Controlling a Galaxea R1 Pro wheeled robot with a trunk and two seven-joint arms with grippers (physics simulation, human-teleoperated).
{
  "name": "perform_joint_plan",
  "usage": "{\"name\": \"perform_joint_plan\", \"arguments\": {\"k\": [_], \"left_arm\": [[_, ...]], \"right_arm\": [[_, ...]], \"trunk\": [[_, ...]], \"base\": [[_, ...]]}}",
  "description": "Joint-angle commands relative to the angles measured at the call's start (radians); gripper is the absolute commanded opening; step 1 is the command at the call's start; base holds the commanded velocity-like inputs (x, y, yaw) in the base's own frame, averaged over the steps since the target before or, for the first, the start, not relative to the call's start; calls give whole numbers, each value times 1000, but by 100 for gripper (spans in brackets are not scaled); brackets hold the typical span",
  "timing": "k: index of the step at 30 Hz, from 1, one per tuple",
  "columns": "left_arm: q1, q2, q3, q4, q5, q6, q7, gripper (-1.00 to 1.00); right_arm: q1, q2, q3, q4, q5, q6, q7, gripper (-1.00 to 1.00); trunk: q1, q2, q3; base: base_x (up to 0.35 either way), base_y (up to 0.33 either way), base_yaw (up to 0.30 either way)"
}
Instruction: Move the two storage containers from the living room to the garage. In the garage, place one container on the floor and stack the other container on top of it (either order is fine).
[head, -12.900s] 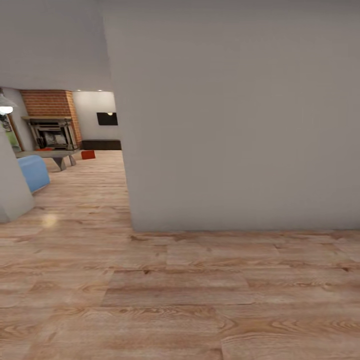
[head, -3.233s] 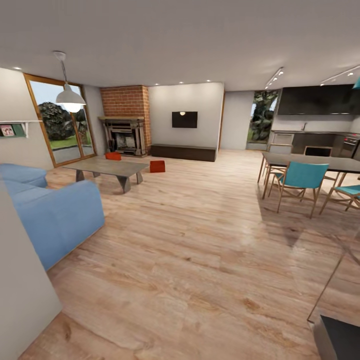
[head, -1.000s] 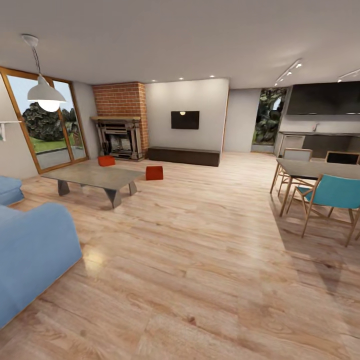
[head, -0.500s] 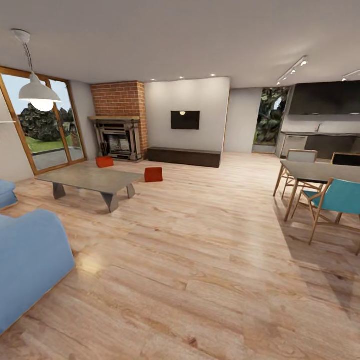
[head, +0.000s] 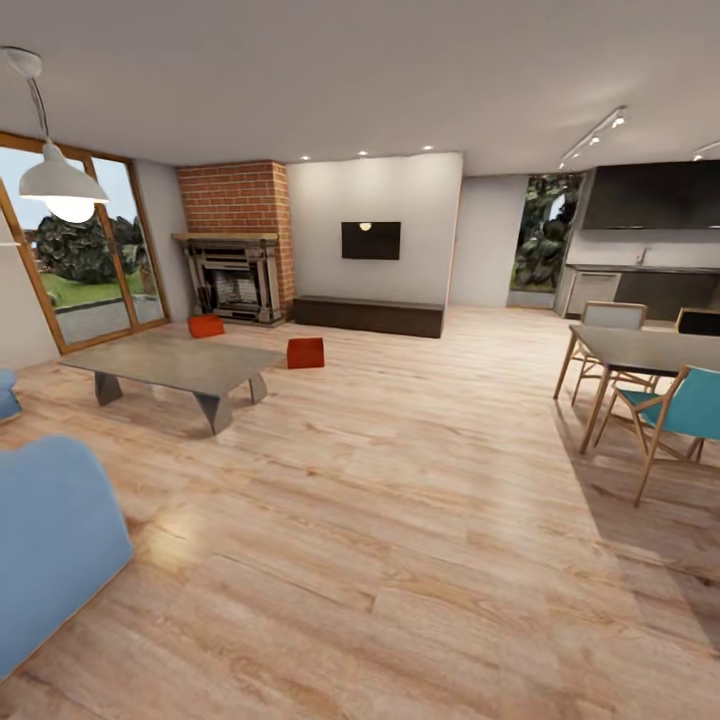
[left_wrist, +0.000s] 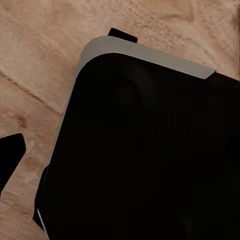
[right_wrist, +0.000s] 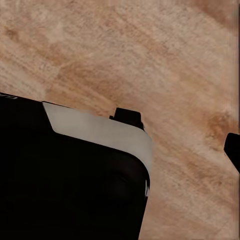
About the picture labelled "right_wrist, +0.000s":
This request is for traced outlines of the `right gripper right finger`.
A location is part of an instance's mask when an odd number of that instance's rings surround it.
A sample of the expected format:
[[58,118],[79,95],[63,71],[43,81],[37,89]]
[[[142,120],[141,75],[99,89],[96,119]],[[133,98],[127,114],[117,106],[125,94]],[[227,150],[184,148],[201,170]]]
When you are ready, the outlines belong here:
[[240,173],[240,135],[239,134],[229,133],[227,135],[225,145],[224,145],[224,151]]

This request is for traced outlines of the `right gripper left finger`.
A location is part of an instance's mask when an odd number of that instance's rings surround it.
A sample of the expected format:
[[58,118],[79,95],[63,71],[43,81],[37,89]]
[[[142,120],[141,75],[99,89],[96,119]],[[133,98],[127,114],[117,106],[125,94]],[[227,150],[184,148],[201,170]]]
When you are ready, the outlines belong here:
[[21,133],[0,138],[0,193],[26,152]]

